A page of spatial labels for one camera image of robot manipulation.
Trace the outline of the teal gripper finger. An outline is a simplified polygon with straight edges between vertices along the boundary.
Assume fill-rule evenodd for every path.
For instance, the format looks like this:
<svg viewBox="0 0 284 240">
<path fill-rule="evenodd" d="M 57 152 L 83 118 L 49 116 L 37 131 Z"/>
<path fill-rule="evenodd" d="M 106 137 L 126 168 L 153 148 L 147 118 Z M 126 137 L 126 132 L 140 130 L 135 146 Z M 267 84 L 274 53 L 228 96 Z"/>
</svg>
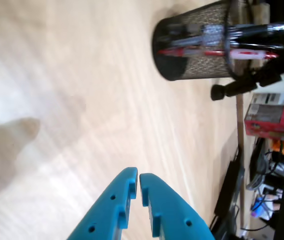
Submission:
<svg viewBox="0 0 284 240">
<path fill-rule="evenodd" d="M 148 208 L 151 234 L 160 240 L 213 240 L 206 222 L 165 181 L 153 173 L 139 176 L 142 205 Z"/>
<path fill-rule="evenodd" d="M 128 228 L 131 200 L 137 197 L 138 169 L 123 169 L 102 192 L 69 240 L 120 240 Z"/>
</svg>

